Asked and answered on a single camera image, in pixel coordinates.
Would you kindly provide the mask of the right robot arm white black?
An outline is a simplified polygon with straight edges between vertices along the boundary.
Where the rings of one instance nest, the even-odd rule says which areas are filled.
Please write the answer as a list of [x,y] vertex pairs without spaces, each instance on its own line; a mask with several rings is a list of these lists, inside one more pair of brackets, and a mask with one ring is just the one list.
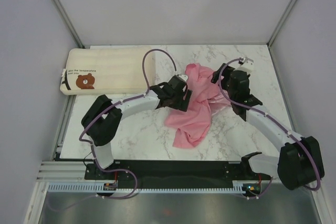
[[261,152],[243,156],[241,175],[252,179],[262,173],[279,178],[289,190],[304,187],[318,191],[325,175],[319,142],[312,136],[303,137],[280,123],[250,92],[253,61],[238,58],[237,62],[240,64],[238,68],[223,63],[213,73],[211,82],[219,86],[234,113],[260,131],[279,152],[278,156]]

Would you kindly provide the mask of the pink satin pillowcase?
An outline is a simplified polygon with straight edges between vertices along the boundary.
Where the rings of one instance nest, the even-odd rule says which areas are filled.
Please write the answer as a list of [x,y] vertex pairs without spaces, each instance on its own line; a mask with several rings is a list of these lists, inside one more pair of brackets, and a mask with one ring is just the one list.
[[176,130],[173,147],[194,148],[206,137],[212,116],[230,106],[217,84],[211,83],[214,70],[191,63],[186,66],[187,85],[192,95],[186,112],[173,110],[164,125]]

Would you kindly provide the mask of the cream pillow with bear print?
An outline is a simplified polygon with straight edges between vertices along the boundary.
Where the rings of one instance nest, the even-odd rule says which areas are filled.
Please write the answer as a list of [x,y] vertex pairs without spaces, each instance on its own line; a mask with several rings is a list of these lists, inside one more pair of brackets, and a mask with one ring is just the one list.
[[70,50],[61,76],[65,95],[141,93],[155,84],[151,47]]

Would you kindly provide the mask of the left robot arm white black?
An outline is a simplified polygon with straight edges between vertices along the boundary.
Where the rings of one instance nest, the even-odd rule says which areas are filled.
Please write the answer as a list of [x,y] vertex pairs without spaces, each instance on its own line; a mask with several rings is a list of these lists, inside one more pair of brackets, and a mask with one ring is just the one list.
[[81,120],[83,132],[79,136],[79,141],[90,144],[99,176],[109,179],[114,175],[111,141],[117,133],[120,122],[140,112],[165,107],[187,111],[192,94],[187,80],[187,75],[178,74],[174,75],[169,82],[151,86],[146,93],[133,97],[119,101],[112,101],[106,95],[96,98]]

